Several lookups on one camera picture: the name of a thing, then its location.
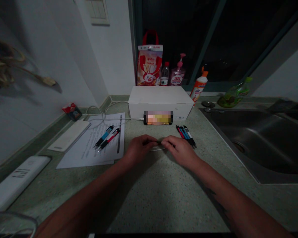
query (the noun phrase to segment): plastic bottle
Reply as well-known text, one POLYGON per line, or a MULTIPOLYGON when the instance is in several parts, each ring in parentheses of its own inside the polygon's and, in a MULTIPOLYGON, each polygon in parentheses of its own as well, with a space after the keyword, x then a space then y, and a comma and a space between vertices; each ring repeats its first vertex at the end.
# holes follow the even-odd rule
POLYGON ((165 66, 161 71, 160 86, 168 86, 169 75, 170 75, 169 62, 165 62, 165 66))
POLYGON ((231 87, 224 96, 220 97, 218 105, 225 108, 235 107, 248 94, 248 83, 252 79, 251 77, 247 77, 244 82, 231 87))
POLYGON ((195 81, 194 87, 192 89, 192 92, 190 94, 190 97, 192 98, 192 100, 194 101, 194 105, 196 101, 198 100, 198 98, 200 97, 201 92, 203 91, 206 83, 208 82, 208 79, 206 78, 206 76, 208 75, 208 71, 204 71, 204 67, 202 67, 202 76, 198 77, 195 81))
POLYGON ((185 75, 185 69, 182 68, 183 62, 182 58, 185 57, 184 53, 180 54, 181 59, 177 63, 177 68, 174 68, 171 70, 171 75, 170 75, 170 80, 169 80, 169 86, 181 86, 182 85, 182 80, 185 75))

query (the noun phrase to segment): hand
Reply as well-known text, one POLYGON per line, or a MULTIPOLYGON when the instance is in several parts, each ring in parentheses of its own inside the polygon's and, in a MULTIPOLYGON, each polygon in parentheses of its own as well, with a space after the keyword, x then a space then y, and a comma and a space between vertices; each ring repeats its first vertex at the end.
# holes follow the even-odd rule
POLYGON ((149 135, 142 135, 131 140, 127 153, 121 159, 128 165, 134 166, 139 163, 154 146, 157 146, 157 139, 149 135))
POLYGON ((161 144, 171 152, 179 165, 182 165, 190 170, 193 170, 197 163, 201 161, 192 149, 192 146, 185 139, 168 136, 162 140, 161 144))

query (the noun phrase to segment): plastic bag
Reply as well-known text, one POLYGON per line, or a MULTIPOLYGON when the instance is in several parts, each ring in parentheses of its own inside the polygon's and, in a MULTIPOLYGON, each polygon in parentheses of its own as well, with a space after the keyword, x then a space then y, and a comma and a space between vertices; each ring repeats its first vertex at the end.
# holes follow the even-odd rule
POLYGON ((138 46, 139 55, 137 85, 159 86, 163 46, 159 45, 158 35, 156 31, 147 31, 145 36, 143 37, 142 44, 142 46, 138 46), (156 35, 155 45, 146 45, 148 33, 154 33, 156 35))

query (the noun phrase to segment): green bottle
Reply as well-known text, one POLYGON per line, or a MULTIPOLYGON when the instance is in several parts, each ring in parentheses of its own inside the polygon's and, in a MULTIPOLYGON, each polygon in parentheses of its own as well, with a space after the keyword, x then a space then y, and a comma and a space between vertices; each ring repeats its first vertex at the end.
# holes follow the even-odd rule
POLYGON ((252 79, 251 77, 247 77, 244 82, 231 87, 224 96, 219 98, 218 105, 225 108, 235 107, 248 94, 248 83, 252 79))

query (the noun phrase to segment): speckled green countertop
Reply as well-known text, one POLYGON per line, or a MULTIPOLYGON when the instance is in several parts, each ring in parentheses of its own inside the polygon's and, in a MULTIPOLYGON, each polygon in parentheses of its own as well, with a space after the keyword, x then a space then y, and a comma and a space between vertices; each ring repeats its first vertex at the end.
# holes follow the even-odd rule
MULTIPOLYGON (((241 103, 238 108, 255 108, 257 104, 241 103)), ((197 143, 198 156, 228 181, 255 201, 289 231, 298 231, 298 185, 259 185, 214 130, 197 104, 185 124, 197 143)), ((108 113, 128 112, 120 103, 108 113)), ((145 126, 131 121, 125 126, 126 151, 130 140, 142 134, 158 139, 179 136, 175 126, 145 126)), ((42 150, 52 161, 9 208, 35 217, 42 222, 82 187, 110 165, 56 170, 63 153, 42 150)), ((0 221, 0 233, 26 228, 18 220, 0 221)), ((146 160, 122 180, 110 198, 102 218, 92 227, 98 232, 229 232, 199 183, 179 166, 166 151, 150 152, 146 160)))

